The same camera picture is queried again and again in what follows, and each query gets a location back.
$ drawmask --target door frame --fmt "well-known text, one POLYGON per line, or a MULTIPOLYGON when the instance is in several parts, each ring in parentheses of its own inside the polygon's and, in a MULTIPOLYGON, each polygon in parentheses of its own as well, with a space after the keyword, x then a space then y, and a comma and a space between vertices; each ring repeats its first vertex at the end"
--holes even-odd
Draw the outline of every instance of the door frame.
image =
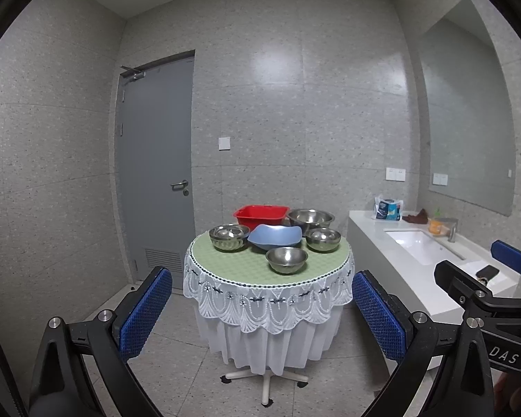
MULTIPOLYGON (((133 66, 131 64, 123 64, 129 67, 133 67, 139 71, 146 72, 150 71, 150 69, 155 69, 165 64, 173 63, 176 61, 180 61, 182 59, 194 58, 195 50, 188 50, 181 53, 176 53, 174 55, 170 55, 164 58, 155 59, 148 63, 133 66)), ((112 98, 114 101, 110 103, 110 107, 115 105, 115 111, 110 111, 109 115, 109 133, 108 133, 108 144, 109 144, 109 162, 110 162, 110 171, 113 174, 110 174, 110 190, 112 193, 112 207, 114 209, 114 222, 116 226, 116 232, 118 234, 118 243, 120 245, 120 251, 122 253, 122 262, 124 264, 125 273, 127 275, 128 281, 131 284, 136 284, 139 281, 139 276, 137 275, 137 266, 135 261, 132 260, 131 253, 129 252, 129 242, 127 239, 127 230, 125 228, 125 218, 123 214, 122 201, 120 199, 121 189, 120 189, 120 180, 119 180, 119 164, 118 164, 118 134, 121 130, 121 124, 119 122, 119 110, 120 103, 122 102, 122 93, 123 89, 121 83, 127 77, 132 76, 133 73, 131 71, 125 71, 120 74, 115 74, 114 82, 112 83, 112 98)))

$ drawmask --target white sink basin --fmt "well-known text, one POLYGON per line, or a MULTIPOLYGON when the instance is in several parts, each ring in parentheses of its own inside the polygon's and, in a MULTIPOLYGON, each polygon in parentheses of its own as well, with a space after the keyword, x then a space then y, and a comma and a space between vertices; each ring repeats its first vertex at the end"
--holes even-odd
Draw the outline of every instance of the white sink basin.
POLYGON ((460 260, 465 260, 423 231, 386 231, 386 233, 423 265, 434 266, 442 260, 457 264, 460 260))

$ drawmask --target white countertop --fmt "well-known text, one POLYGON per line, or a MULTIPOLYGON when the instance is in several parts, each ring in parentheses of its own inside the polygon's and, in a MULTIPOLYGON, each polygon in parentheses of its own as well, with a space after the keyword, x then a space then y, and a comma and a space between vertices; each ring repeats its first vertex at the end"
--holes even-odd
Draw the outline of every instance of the white countertop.
MULTIPOLYGON (((361 229, 361 231, 374 243, 376 248, 382 252, 388 262, 397 270, 409 288, 419 298, 431 316, 459 308, 445 291, 438 287, 434 280, 433 264, 419 263, 409 252, 403 249, 386 232, 401 230, 421 230, 429 234, 427 227, 422 224, 412 224, 406 221, 382 221, 372 217, 372 211, 350 211, 349 218, 361 229)), ((508 288, 517 286, 520 275, 492 258, 489 250, 473 243, 460 234, 456 234, 456 241, 450 243, 447 237, 435 237, 435 240, 464 258, 456 265, 463 266, 474 261, 485 261, 487 264, 498 268, 500 280, 489 284, 489 288, 495 296, 501 296, 508 288)))

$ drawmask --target blue gripper pad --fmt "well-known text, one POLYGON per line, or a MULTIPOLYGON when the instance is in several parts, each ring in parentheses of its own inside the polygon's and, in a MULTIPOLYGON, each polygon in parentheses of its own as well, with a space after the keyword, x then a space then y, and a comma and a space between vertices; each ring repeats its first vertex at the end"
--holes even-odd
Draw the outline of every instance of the blue gripper pad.
POLYGON ((490 253, 493 259, 521 274, 521 251, 519 249, 497 239, 490 246, 490 253))
MULTIPOLYGON (((147 341, 150 331, 152 331, 156 320, 162 312, 162 309, 164 309, 168 298, 170 298, 170 294, 172 293, 172 275, 170 271, 166 268, 155 268, 137 292, 140 292, 140 299, 136 304, 132 303, 132 310, 126 312, 127 317, 119 327, 119 337, 114 335, 114 338, 118 339, 120 355, 126 362, 128 359, 139 355, 147 341), (156 277, 150 277, 157 270, 159 271, 156 277), (148 288, 145 288, 146 291, 143 293, 141 288, 146 286, 147 282, 149 282, 150 285, 148 288)), ((119 316, 121 318, 124 317, 123 309, 122 314, 119 316)))
POLYGON ((411 323, 405 320, 406 317, 408 319, 407 309, 403 305, 403 309, 400 308, 368 271, 360 271, 353 276, 353 299, 384 355, 400 363, 405 356, 408 343, 411 342, 413 331, 411 323), (398 313, 401 313, 403 325, 395 316, 398 313))

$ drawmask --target blue plastic dish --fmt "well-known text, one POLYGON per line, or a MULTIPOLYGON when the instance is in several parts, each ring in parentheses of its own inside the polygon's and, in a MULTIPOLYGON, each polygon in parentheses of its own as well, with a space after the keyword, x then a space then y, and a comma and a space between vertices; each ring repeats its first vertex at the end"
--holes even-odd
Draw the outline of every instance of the blue plastic dish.
POLYGON ((250 234, 249 242, 265 251, 284 246, 295 246, 301 241, 303 232, 299 226, 258 225, 250 234))

